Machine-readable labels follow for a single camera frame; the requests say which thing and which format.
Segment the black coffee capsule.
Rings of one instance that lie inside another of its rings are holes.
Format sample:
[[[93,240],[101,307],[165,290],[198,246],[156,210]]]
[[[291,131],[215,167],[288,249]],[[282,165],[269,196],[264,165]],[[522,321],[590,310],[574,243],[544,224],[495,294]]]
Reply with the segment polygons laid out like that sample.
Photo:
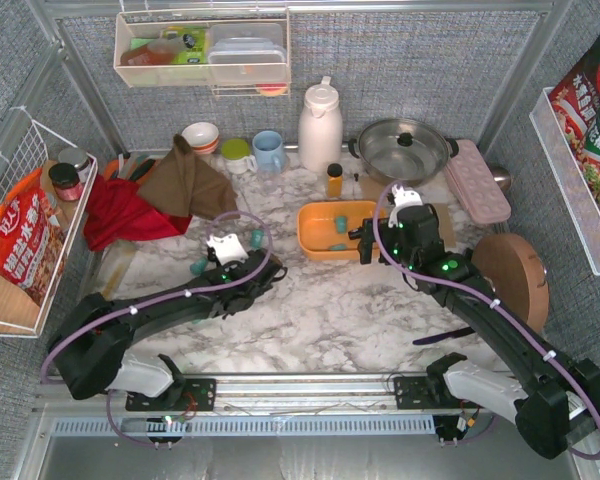
[[[350,240],[359,239],[362,236],[362,229],[357,228],[348,232],[348,237]]]

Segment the brown cardboard piece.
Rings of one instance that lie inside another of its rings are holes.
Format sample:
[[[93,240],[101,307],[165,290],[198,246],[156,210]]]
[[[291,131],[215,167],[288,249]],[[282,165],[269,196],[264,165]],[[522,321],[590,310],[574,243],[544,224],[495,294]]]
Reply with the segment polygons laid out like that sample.
[[[449,208],[446,204],[432,203],[439,222],[439,235],[447,249],[456,248],[456,235]]]

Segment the orange plastic basket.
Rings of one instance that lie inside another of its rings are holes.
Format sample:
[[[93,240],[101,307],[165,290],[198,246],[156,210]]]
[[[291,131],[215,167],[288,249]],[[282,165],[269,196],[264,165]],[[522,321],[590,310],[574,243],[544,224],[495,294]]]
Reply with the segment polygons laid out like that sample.
[[[376,203],[370,200],[338,200],[308,203],[297,213],[297,239],[304,255],[311,261],[356,261],[360,259],[357,246],[359,240],[350,240],[348,232],[371,218]],[[346,234],[336,232],[334,218],[348,218]],[[328,251],[328,247],[345,243],[346,251]]]

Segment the brown cloth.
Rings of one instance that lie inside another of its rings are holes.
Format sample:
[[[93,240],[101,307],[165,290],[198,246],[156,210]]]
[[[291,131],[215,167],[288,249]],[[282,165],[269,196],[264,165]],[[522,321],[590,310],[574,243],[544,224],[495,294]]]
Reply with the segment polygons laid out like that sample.
[[[180,134],[173,137],[172,149],[137,195],[156,210],[175,217],[212,220],[237,210],[237,194],[230,180],[202,160]]]

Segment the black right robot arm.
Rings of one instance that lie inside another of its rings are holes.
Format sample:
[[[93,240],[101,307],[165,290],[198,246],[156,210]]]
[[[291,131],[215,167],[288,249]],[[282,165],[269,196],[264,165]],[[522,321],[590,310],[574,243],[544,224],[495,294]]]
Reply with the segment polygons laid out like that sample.
[[[438,227],[432,205],[403,205],[348,233],[361,263],[379,249],[380,262],[465,321],[511,372],[483,371],[449,354],[428,370],[433,395],[468,400],[507,419],[544,458],[570,450],[600,459],[600,369],[588,359],[571,360],[515,316],[470,260],[445,248]]]

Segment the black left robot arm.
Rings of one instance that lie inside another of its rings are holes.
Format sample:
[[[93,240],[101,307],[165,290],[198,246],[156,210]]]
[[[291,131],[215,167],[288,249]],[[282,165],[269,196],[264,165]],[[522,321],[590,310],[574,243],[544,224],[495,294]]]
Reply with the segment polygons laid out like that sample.
[[[286,274],[279,258],[258,249],[156,294],[111,301],[89,294],[52,335],[47,362],[74,399],[89,399],[113,387],[132,345],[189,321],[246,311]]]

